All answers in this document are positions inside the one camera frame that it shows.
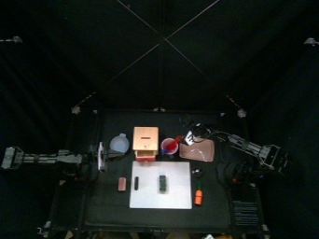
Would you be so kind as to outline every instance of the black enclosure wall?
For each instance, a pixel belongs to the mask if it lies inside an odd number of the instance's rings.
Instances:
[[[0,155],[65,148],[74,106],[244,108],[294,160],[262,185],[274,238],[318,237],[318,1],[3,0],[0,22]],[[57,178],[0,175],[2,232],[42,224]]]

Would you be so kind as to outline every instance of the cardboard box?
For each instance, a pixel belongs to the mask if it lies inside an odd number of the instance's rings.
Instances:
[[[137,160],[141,162],[155,161],[159,153],[159,128],[135,127],[134,150]]]

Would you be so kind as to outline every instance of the table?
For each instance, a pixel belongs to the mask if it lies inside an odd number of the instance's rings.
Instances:
[[[93,112],[73,125],[74,135],[69,138],[70,149],[86,152],[94,144],[111,139],[125,133],[133,146],[134,127],[159,127],[159,142],[166,137],[186,135],[187,127],[181,123],[185,113],[154,113],[135,111]],[[224,124],[220,113],[190,114],[196,123],[213,124],[218,129],[232,130],[230,123]],[[232,123],[236,130],[244,133],[242,122],[236,119]],[[158,156],[159,162],[190,162],[191,168],[204,170],[204,205],[193,209],[142,209],[130,208],[130,185],[133,175],[134,150],[130,147],[126,155],[107,164],[107,172],[91,173],[90,184],[67,182],[58,187],[50,222],[51,229],[73,231],[122,231],[122,232],[216,232],[232,231],[230,197],[221,176],[218,163],[229,161],[234,151],[225,149],[222,142],[216,141],[214,162],[186,160],[177,155],[170,159]],[[126,192],[118,191],[119,178],[127,179]],[[198,188],[198,179],[191,178],[193,201]]]

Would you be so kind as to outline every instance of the light fixture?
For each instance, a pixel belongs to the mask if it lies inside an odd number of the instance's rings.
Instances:
[[[11,39],[0,39],[0,42],[14,42],[14,43],[23,43],[23,39],[21,36],[15,36]]]
[[[316,39],[314,39],[313,37],[310,37],[310,38],[306,40],[305,44],[312,44],[312,45],[316,46],[316,44],[319,44],[319,42],[316,41]]]

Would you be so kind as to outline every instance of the black marker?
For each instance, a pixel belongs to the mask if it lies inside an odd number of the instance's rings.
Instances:
[[[139,190],[139,177],[135,177],[135,190]]]

